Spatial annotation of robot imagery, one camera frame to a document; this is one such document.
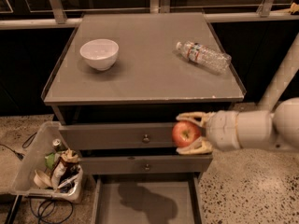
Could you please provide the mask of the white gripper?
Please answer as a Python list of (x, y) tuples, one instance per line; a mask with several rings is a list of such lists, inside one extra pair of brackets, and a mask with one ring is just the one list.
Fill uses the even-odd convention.
[(185, 112), (176, 116), (177, 121), (188, 121), (201, 128), (206, 127), (206, 138), (199, 137), (187, 147), (178, 147), (179, 155), (200, 155), (213, 151), (213, 147), (221, 151), (240, 149), (236, 132), (235, 111), (219, 112)]

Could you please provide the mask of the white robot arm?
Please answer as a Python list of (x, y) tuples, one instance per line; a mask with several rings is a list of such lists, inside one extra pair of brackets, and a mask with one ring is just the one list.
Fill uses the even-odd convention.
[(299, 149), (299, 98), (282, 102), (274, 112), (218, 111), (181, 113), (177, 121), (188, 121), (204, 131), (186, 147), (178, 147), (180, 155), (258, 148), (271, 151)]

